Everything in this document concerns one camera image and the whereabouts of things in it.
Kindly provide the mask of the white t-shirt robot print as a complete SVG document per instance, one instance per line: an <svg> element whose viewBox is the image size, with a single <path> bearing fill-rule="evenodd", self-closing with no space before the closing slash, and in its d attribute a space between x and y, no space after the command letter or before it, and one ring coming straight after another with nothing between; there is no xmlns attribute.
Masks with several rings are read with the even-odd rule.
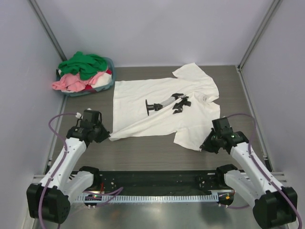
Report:
<svg viewBox="0 0 305 229"><path fill-rule="evenodd" d="M172 78L117 81L110 140L175 134L174 143L198 151L220 117L218 98L214 80L195 63Z"/></svg>

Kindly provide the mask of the teal laundry basket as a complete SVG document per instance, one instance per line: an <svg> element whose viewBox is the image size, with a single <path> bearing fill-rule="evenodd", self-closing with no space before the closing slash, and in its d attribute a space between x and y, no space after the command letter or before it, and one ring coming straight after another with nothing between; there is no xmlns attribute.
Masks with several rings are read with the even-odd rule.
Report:
<svg viewBox="0 0 305 229"><path fill-rule="evenodd" d="M84 96L84 95L88 95L88 94L94 94L94 93L98 93L98 92L102 92L105 90L110 89L112 86L114 86L114 82L116 81L116 69L114 67L114 63L112 61L112 59L108 58L108 57L104 57L104 60L107 62L108 64L108 69L110 69L112 71L112 81L106 85L106 86L102 86L102 87L98 87L95 89L90 89L90 90L82 90L80 92L68 92L68 91L58 91L59 93L69 96L69 97L77 97L77 96Z"/></svg>

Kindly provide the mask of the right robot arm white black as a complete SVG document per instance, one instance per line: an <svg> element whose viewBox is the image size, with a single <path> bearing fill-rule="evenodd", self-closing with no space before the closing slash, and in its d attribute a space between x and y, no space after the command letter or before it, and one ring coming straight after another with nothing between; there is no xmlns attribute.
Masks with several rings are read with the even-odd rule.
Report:
<svg viewBox="0 0 305 229"><path fill-rule="evenodd" d="M200 149L216 154L224 149L245 172L242 174L232 164L218 167L216 185L236 191L252 208L260 228L272 229L297 222L301 229L303 222L297 211L296 191L275 178L254 152L251 139L241 131L235 132L228 117L214 119L212 125Z"/></svg>

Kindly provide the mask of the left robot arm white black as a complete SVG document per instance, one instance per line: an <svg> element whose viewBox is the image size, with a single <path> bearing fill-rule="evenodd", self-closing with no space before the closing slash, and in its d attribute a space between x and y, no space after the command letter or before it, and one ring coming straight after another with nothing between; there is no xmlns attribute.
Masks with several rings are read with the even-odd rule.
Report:
<svg viewBox="0 0 305 229"><path fill-rule="evenodd" d="M101 112L86 109L74 116L77 123L62 139L63 148L57 159L47 174L26 191L30 217L38 219L43 229L45 221L61 225L77 196L87 189L97 190L102 184L100 171L95 167L84 166L75 177L70 177L90 143L101 143L110 136L102 124Z"/></svg>

